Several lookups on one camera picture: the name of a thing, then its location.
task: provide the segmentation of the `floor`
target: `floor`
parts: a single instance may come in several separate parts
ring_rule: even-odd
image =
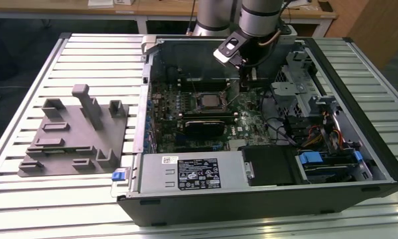
[[[0,38],[19,66],[19,75],[7,81],[0,81],[0,136],[43,67],[60,33],[139,33],[136,26],[133,21],[54,20],[51,27],[47,28],[42,20],[0,19]],[[148,22],[149,32],[155,34],[184,34],[187,27],[187,22]],[[387,66],[384,74],[398,90],[398,54]]]

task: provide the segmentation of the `wooden cabinet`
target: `wooden cabinet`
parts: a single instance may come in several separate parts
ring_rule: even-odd
[[[398,0],[329,0],[339,19],[327,37],[351,37],[383,69],[398,51]]]

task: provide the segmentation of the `circuit board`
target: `circuit board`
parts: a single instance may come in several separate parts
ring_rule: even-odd
[[[183,92],[176,84],[155,85],[155,110],[159,153],[229,151],[231,140],[243,139],[244,145],[271,144],[271,135],[259,110],[257,91],[239,92],[236,84],[223,94],[224,110],[233,112],[236,122],[224,126],[223,135],[207,138],[189,137],[180,130],[180,114],[196,113],[199,96],[221,95],[221,92]]]

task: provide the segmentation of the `white box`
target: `white box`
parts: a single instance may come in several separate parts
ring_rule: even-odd
[[[88,8],[114,8],[112,0],[88,0]]]
[[[115,4],[132,5],[136,0],[114,0]]]

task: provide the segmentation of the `slotted aluminum surface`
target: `slotted aluminum surface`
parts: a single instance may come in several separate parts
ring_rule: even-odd
[[[71,87],[83,83],[91,85],[100,104],[122,99],[131,105],[123,166],[131,164],[139,110],[136,88],[141,84],[140,42],[140,35],[74,34],[58,45],[56,55],[52,54],[36,81],[38,88],[34,85],[32,100],[26,109],[20,109],[20,122],[12,121],[15,130],[8,137],[4,134],[7,141],[0,141],[4,146],[0,152],[0,238],[398,238],[398,192],[387,198],[367,200],[339,214],[140,228],[111,197],[111,174],[35,178],[16,175],[42,121],[39,107],[47,97],[62,98],[64,104],[79,104],[70,96]],[[344,41],[317,42],[398,158],[398,94],[368,70]],[[91,69],[88,62],[99,67]],[[329,90],[323,77],[320,80]]]

